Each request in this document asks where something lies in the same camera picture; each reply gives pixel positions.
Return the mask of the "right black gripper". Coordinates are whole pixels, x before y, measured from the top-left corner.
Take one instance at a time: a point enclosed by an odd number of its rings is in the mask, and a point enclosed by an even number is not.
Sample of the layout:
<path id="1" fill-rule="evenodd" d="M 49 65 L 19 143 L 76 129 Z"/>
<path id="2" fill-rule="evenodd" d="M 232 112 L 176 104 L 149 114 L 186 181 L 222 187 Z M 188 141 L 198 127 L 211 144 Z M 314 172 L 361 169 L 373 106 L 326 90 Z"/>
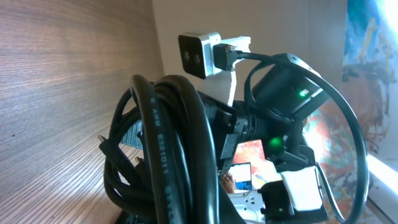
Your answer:
<path id="1" fill-rule="evenodd" d="M 210 124 L 215 146 L 216 165 L 219 171 L 231 167 L 239 143 L 249 137 L 249 118 L 243 101 L 234 100 L 227 105 L 202 92 L 199 93 Z"/>

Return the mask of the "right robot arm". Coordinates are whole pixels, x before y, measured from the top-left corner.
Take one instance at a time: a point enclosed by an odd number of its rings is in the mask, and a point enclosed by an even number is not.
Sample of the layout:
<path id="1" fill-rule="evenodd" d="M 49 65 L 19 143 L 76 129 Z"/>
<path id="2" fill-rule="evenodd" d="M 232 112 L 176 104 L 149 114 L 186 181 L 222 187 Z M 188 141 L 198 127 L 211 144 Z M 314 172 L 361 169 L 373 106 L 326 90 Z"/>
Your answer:
<path id="1" fill-rule="evenodd" d="M 209 159 L 197 164 L 193 179 L 205 182 L 193 189 L 205 197 L 220 220 L 238 219 L 231 201 L 218 185 L 218 178 L 231 167 L 238 144 L 261 140 L 264 155 L 278 172 L 300 171 L 315 165 L 312 149 L 302 141 L 304 119 L 328 99 L 319 86 L 322 78 L 292 54 L 273 56 L 241 52 L 240 59 L 258 61 L 269 72 L 257 85 L 247 83 L 244 99 L 231 105 L 207 93 L 200 93 L 206 120 L 196 125 L 195 138 Z"/>

